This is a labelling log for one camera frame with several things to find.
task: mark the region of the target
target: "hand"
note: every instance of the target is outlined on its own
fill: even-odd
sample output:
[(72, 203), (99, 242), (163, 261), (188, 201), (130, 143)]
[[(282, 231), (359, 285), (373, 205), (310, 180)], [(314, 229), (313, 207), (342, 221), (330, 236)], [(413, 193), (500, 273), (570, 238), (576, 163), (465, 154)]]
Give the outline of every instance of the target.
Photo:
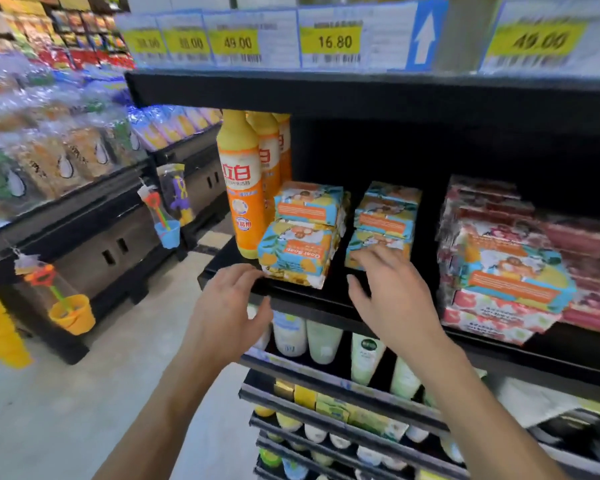
[(207, 283), (196, 302), (180, 352), (201, 353), (205, 362), (224, 369), (254, 345), (273, 320), (271, 299), (262, 300), (249, 320), (247, 304), (253, 284), (263, 275), (250, 264), (222, 268)]
[(349, 297), (360, 318), (412, 369), (451, 344), (429, 287), (400, 251), (375, 244), (351, 256), (364, 266), (371, 288), (369, 298), (360, 282), (347, 275)]

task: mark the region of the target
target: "right hand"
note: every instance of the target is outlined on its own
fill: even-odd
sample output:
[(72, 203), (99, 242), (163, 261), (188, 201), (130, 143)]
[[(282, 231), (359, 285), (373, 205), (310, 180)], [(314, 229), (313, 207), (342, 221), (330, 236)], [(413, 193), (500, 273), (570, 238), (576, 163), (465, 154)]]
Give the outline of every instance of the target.
[(369, 298), (360, 282), (348, 274), (353, 305), (378, 338), (410, 367), (451, 343), (429, 287), (399, 250), (375, 244), (353, 251), (351, 257), (364, 266), (371, 288)]

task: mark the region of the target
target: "orange toy bucket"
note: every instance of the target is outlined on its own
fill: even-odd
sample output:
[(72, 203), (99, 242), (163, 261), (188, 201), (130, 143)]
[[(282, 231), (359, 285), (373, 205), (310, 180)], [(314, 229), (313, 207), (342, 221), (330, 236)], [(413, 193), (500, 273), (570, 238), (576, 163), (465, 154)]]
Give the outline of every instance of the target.
[(49, 318), (66, 331), (74, 335), (88, 332), (96, 325), (96, 319), (91, 311), (89, 298), (83, 294), (75, 294), (66, 298), (73, 311), (66, 313), (65, 307), (58, 302), (49, 310)]

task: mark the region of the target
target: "blue toy bucket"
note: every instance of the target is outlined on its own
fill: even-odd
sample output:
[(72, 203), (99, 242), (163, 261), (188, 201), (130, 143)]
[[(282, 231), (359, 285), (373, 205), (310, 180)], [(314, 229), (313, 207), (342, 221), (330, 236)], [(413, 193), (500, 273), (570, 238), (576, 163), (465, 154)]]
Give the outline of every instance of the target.
[(162, 247), (165, 249), (174, 249), (180, 245), (180, 223), (178, 221), (167, 221), (169, 230), (165, 229), (162, 223), (158, 222), (155, 226), (155, 231), (160, 237)]

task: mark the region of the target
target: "gray floor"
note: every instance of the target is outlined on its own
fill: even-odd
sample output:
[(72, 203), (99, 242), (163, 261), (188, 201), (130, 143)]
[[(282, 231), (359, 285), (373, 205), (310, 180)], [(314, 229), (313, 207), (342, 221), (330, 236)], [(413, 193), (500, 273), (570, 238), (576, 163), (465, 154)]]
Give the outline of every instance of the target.
[[(205, 236), (221, 246), (225, 236)], [(122, 305), (98, 325), (91, 352), (66, 366), (28, 340), (33, 366), (0, 364), (0, 480), (89, 480), (156, 386), (180, 344), (200, 294), (196, 277), (211, 256), (190, 253), (152, 278), (139, 305)], [(247, 369), (218, 377), (191, 423), (174, 480), (251, 480), (257, 430), (237, 393)]]

